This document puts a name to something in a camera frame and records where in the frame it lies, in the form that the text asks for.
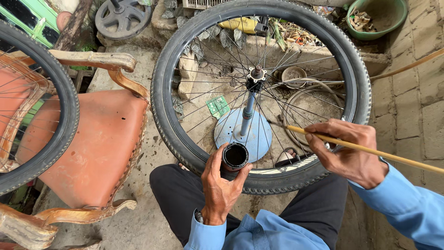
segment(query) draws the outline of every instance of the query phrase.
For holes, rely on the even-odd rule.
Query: black pants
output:
[[[175,164],[155,168],[150,185],[170,228],[183,246],[188,242],[194,209],[205,205],[202,181],[190,171]],[[347,197],[347,181],[335,174],[299,190],[296,197],[279,215],[289,223],[299,225],[319,236],[335,249]],[[226,234],[241,221],[228,214]]]

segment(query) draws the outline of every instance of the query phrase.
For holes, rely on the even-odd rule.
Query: green plastic bowl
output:
[[[354,7],[359,12],[367,12],[373,19],[373,26],[378,32],[360,32],[355,30],[347,18],[350,35],[358,40],[374,40],[396,29],[407,18],[407,4],[404,0],[357,0],[350,7],[347,17]]]

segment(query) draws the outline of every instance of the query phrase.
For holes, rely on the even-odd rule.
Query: paint brush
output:
[[[273,121],[270,121],[270,120],[267,120],[267,122],[270,123],[270,124],[275,124],[275,125],[277,125],[279,127],[283,127],[285,129],[291,130],[291,131],[296,132],[296,133],[308,134],[308,132],[306,132],[304,129],[299,128],[299,127],[290,126],[290,125],[283,126],[282,124],[279,124],[279,123],[276,123],[276,122],[273,122]],[[421,163],[421,162],[409,160],[409,159],[406,159],[406,158],[403,158],[403,157],[399,157],[399,156],[396,156],[396,155],[392,155],[392,154],[389,154],[389,153],[384,153],[384,152],[379,151],[379,150],[369,149],[367,147],[364,147],[364,146],[361,146],[361,145],[358,145],[358,144],[354,144],[354,143],[351,143],[351,142],[347,142],[347,141],[343,141],[343,140],[340,140],[340,139],[332,138],[332,137],[329,137],[329,136],[325,136],[325,135],[321,135],[321,134],[316,134],[316,133],[313,133],[312,135],[317,136],[318,138],[320,138],[320,139],[322,139],[324,141],[328,141],[328,142],[334,143],[336,145],[341,145],[341,146],[348,147],[348,148],[351,148],[351,149],[361,150],[361,151],[364,151],[364,152],[367,152],[367,153],[371,153],[371,154],[374,154],[374,155],[377,155],[377,156],[384,157],[384,158],[392,160],[392,161],[397,161],[397,162],[400,162],[400,163],[404,163],[404,164],[410,165],[412,167],[417,167],[417,168],[428,170],[428,171],[432,171],[432,172],[435,172],[435,173],[444,174],[444,169],[438,168],[438,167],[434,167],[432,165],[428,165],[428,164],[424,164],[424,163]]]

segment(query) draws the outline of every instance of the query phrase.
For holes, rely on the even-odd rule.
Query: orange leather seat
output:
[[[106,207],[129,169],[142,135],[148,102],[126,89],[79,94],[77,132],[65,153],[40,179],[72,208]],[[59,119],[59,101],[46,101],[26,129],[16,158],[26,161],[46,145]]]

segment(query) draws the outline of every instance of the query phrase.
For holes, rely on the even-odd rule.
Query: blue metal base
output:
[[[268,152],[272,138],[271,127],[267,122],[267,119],[265,119],[263,115],[260,115],[259,112],[255,111],[252,119],[250,119],[250,125],[248,127],[250,133],[248,134],[247,132],[245,136],[242,136],[240,134],[243,119],[242,111],[243,108],[233,109],[219,119],[216,129],[214,130],[214,142],[216,143],[217,148],[226,142],[234,141],[245,145],[248,154],[250,155],[248,162],[251,163],[262,158]]]

